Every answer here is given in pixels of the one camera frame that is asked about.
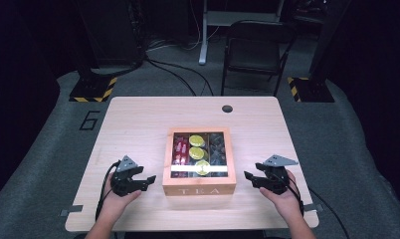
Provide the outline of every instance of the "wooden table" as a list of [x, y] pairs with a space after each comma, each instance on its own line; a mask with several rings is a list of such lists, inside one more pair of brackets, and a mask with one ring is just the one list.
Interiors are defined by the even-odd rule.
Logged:
[[[224, 113], [222, 106], [232, 106]], [[162, 188], [168, 129], [171, 127], [227, 126], [233, 143], [237, 186], [233, 195], [166, 197]], [[275, 206], [244, 170], [258, 176], [255, 167], [271, 155], [298, 160], [281, 107], [273, 97], [120, 97], [111, 100], [74, 205], [68, 231], [89, 231], [95, 223], [100, 188], [107, 169], [125, 155], [144, 171], [133, 179], [156, 175], [156, 181], [133, 201], [114, 225], [114, 231], [256, 230], [286, 228]], [[300, 164], [287, 166], [297, 178], [305, 205], [311, 198]], [[315, 211], [304, 218], [316, 227]]]

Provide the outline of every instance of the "gray carpet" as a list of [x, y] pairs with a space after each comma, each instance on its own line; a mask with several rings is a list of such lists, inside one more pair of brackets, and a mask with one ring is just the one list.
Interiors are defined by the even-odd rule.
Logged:
[[[400, 238], [400, 204], [389, 183], [376, 170], [365, 146], [359, 120], [344, 93], [331, 82], [327, 85], [333, 104], [296, 103], [287, 77], [307, 77], [316, 41], [301, 37], [296, 42], [279, 90], [281, 103], [302, 169], [311, 189], [316, 191], [341, 218], [351, 238]], [[223, 43], [209, 44], [206, 66], [199, 66], [199, 46], [191, 51], [167, 47], [147, 54], [151, 59], [179, 64], [200, 72], [220, 93]], [[183, 77], [198, 96], [204, 83], [197, 75], [167, 68]], [[112, 72], [117, 69], [103, 69]], [[74, 238], [65, 230], [62, 209], [73, 204], [91, 155], [105, 103], [71, 103], [69, 93], [77, 73], [58, 79], [61, 95], [32, 148], [0, 193], [0, 238]], [[210, 96], [207, 89], [203, 96]], [[260, 96], [263, 93], [227, 90], [228, 96]], [[144, 63], [118, 78], [112, 97], [191, 96], [170, 74]], [[97, 118], [94, 130], [79, 130], [89, 111]], [[312, 194], [317, 204], [322, 202]], [[345, 238], [339, 223], [327, 207], [318, 213], [320, 223], [313, 229], [318, 238]], [[268, 235], [289, 236], [287, 230], [266, 231]]]

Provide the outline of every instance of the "dark background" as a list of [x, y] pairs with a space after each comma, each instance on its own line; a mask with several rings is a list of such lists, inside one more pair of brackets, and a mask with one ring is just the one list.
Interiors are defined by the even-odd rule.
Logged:
[[[78, 5], [72, 0], [0, 1], [0, 190], [55, 106], [60, 91], [56, 79], [76, 70], [76, 56], [88, 67], [99, 66], [100, 55], [91, 34], [104, 28], [88, 32], [90, 22], [81, 15], [96, 2], [91, 6], [87, 1]], [[124, 0], [108, 2], [127, 6]], [[142, 2], [148, 30], [178, 41], [197, 34], [187, 0]], [[224, 1], [210, 2], [210, 8], [225, 7]], [[246, 9], [241, 0], [230, 2], [228, 10], [276, 7], [267, 4], [269, 1], [249, 1]], [[201, 20], [202, 1], [193, 0], [193, 6]], [[111, 15], [116, 19], [106, 14], [106, 29], [133, 38], [128, 33], [133, 30], [131, 24], [122, 23], [128, 18], [127, 9], [115, 11]], [[125, 59], [124, 64], [131, 61], [128, 56], [133, 49], [125, 56], [115, 55], [116, 49], [106, 50], [103, 57]], [[400, 1], [329, 2], [328, 20], [318, 39], [310, 75], [318, 81], [330, 79], [347, 94], [376, 166], [400, 200]]]

